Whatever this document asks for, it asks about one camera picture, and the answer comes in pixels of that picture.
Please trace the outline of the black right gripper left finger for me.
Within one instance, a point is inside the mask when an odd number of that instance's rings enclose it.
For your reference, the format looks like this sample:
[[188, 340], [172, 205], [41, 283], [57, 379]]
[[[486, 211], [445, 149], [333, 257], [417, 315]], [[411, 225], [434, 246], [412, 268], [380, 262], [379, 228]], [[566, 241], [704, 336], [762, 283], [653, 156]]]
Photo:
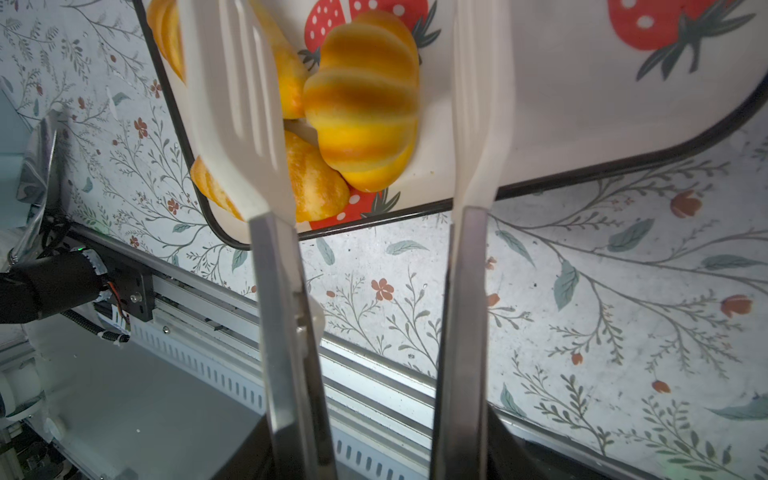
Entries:
[[262, 417], [213, 480], [269, 480], [273, 478], [273, 448], [267, 417]]

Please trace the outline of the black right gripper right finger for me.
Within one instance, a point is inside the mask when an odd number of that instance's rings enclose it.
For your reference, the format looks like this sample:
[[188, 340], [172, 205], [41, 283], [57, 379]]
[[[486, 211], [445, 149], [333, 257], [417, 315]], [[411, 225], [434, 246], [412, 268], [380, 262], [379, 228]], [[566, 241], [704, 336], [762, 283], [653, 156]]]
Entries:
[[488, 480], [546, 479], [492, 407], [487, 408], [487, 451]]

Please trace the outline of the striped oval bread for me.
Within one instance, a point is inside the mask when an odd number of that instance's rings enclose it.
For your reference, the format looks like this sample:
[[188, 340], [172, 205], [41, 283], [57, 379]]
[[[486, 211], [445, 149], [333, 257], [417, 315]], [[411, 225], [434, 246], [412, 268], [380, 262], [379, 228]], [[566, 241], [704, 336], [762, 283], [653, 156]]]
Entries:
[[419, 55], [411, 32], [379, 10], [336, 27], [303, 99], [325, 162], [359, 191], [387, 189], [418, 139]]

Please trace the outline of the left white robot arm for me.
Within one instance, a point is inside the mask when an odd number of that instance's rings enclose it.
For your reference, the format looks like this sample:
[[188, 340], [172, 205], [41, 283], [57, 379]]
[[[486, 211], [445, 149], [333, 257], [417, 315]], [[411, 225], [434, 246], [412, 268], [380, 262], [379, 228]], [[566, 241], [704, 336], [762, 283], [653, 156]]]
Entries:
[[[60, 314], [90, 334], [123, 345], [132, 336], [107, 330], [74, 309], [117, 290], [91, 249], [16, 264], [1, 273], [1, 323], [23, 325]], [[252, 426], [235, 452], [216, 471], [216, 479], [274, 479], [273, 449], [267, 421]]]

